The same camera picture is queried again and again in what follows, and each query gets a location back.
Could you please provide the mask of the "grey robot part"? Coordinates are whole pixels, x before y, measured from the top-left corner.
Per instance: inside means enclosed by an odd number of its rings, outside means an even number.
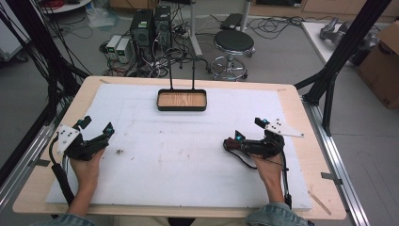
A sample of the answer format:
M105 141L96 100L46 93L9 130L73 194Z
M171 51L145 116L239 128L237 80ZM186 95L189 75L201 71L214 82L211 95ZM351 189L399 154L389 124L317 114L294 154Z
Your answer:
M333 44L338 45L348 29L352 25L352 21L343 22L338 29L335 29L335 25L339 22L337 17L334 17L327 25L325 25L319 34L321 40L330 40ZM372 47L376 46L379 42L379 38L376 34L368 32L367 35L360 41L358 48L360 50L370 50Z

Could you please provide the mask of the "clear plastic bag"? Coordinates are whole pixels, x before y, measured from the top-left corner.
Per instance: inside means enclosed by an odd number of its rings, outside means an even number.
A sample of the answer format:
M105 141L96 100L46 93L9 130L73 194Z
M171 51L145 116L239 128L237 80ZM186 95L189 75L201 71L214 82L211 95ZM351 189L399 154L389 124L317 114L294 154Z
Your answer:
M110 30L119 24L120 18L106 8L87 8L88 26L101 30Z

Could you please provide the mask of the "aluminium rail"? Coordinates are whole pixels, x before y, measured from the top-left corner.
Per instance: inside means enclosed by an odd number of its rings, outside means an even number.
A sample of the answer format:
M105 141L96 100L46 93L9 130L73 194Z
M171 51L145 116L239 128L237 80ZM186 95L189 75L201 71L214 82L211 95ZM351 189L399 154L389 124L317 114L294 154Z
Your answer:
M343 201L345 213L349 215L354 226L371 226L335 141L332 136L327 134L326 129L322 125L322 111L318 106L311 105L305 101L302 101L302 104L305 107L313 131L319 141L330 173L335 174L338 178L343 180L341 185L335 186Z
M6 163L0 168L0 213L32 170L30 161L40 159L44 148L65 115L67 106L58 105L54 116L44 107Z

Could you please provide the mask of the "white low platform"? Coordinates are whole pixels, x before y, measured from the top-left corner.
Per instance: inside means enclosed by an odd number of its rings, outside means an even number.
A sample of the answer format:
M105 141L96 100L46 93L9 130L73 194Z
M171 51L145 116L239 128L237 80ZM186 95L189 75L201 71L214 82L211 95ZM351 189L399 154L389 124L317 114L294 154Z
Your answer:
M320 30L327 25L328 23L311 23L311 22L303 22L302 27L305 30L308 38L312 41L313 47L317 50L320 58L323 59L324 62L327 62L333 52L336 50L338 45L333 44L330 40L321 40L319 38ZM339 21L335 25L335 29L338 29L342 23ZM371 33L376 34L377 28L373 27ZM346 66L358 66L364 58L368 56L371 52L372 47L370 50L360 50L358 47L355 53L346 61Z

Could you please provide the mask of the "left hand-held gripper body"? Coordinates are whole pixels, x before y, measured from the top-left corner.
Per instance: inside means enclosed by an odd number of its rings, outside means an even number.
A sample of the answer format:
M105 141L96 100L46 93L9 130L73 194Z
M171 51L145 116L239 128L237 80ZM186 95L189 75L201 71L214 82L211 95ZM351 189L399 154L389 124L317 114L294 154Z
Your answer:
M65 124L58 128L57 153L64 153L69 158L89 161L98 151L109 145L109 139L99 135L91 140L83 140L80 130L76 130Z

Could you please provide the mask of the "white foam mat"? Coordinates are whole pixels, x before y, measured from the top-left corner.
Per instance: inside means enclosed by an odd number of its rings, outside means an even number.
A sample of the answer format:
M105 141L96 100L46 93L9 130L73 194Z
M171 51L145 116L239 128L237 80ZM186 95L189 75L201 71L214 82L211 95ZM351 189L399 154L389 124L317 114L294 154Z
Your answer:
M258 208L268 197L251 159L223 148L235 131L259 140L256 118L286 120L272 90L208 88L201 112L159 111L157 86L102 84L83 136L115 129L103 155L95 204Z

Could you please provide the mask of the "black computer tower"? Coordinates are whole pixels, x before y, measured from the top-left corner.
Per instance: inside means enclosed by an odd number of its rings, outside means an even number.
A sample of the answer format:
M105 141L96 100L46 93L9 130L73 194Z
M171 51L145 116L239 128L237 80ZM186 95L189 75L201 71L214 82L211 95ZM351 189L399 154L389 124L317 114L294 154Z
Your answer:
M134 14L130 33L132 40L139 46L150 46L154 35L153 11L151 9L138 9Z
M154 10L155 39L162 50L171 47L170 13L170 6L157 6Z

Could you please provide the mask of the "white bench power supply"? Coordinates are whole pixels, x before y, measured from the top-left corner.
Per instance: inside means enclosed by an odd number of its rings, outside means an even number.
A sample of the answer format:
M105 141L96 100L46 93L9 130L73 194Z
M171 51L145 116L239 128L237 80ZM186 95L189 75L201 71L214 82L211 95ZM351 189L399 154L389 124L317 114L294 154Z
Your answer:
M121 35L114 35L108 44L105 46L108 57L112 60L118 59L117 47L119 45Z
M122 38L117 47L117 55L120 63L128 63L131 57L130 41Z

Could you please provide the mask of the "thin wooden stick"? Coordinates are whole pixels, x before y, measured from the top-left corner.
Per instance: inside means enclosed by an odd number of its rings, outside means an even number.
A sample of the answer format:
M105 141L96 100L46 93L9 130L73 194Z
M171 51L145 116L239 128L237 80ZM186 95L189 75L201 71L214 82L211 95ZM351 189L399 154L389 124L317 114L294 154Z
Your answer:
M316 196L314 195L311 191L308 191L309 195L311 198L326 212L329 216L331 216L331 211L324 205L324 203Z

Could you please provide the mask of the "black flat box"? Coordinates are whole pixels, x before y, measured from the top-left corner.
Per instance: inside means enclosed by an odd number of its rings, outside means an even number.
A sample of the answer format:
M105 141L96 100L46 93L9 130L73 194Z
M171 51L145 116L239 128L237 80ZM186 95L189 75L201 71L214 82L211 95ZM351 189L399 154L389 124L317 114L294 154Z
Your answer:
M243 15L241 13L230 14L220 25L222 30L239 30Z

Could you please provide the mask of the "grey metal table leg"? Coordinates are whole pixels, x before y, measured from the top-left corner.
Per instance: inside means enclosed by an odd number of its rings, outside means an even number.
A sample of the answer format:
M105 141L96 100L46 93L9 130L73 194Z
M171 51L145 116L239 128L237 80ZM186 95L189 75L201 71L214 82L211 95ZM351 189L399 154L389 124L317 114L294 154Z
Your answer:
M202 51L196 36L196 0L190 0L190 28L188 34L195 56L202 57Z

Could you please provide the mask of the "round white table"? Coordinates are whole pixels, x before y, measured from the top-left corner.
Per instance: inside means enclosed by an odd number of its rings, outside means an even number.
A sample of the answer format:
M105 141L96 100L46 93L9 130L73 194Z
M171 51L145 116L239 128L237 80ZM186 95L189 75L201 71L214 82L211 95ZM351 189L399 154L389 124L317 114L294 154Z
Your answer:
M54 14L54 13L67 12L67 11L75 10L75 9L82 8L82 7L90 7L91 8L91 4L92 4L92 0L79 0L79 2L77 4L64 3L60 7L55 7L55 8L41 7L40 9L45 14Z

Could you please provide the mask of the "small dark brown object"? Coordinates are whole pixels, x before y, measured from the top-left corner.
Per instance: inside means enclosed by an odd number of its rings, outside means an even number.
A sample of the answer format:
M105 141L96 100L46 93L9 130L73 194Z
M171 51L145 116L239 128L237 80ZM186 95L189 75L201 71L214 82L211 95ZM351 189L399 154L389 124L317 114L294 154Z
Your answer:
M237 140L235 140L235 139L229 137L229 138L227 138L227 139L225 139L225 140L223 141L223 148L224 148L227 152L239 151L240 148L241 148L241 145L240 145L240 143L239 143Z

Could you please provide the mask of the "brown cardboard box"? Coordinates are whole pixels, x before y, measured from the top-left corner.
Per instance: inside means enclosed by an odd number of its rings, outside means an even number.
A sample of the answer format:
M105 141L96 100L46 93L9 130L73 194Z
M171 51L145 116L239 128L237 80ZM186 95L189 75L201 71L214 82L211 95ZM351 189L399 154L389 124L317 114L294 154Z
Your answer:
M388 109L399 109L399 21L381 30L379 42L358 68L360 78Z

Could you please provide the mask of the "blue denim left sleeve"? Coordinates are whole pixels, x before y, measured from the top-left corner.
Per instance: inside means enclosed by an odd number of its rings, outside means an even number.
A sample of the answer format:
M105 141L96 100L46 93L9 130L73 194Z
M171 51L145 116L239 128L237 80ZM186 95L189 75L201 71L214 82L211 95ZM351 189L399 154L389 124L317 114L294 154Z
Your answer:
M95 223L87 218L65 214L48 221L31 223L29 226L95 226Z

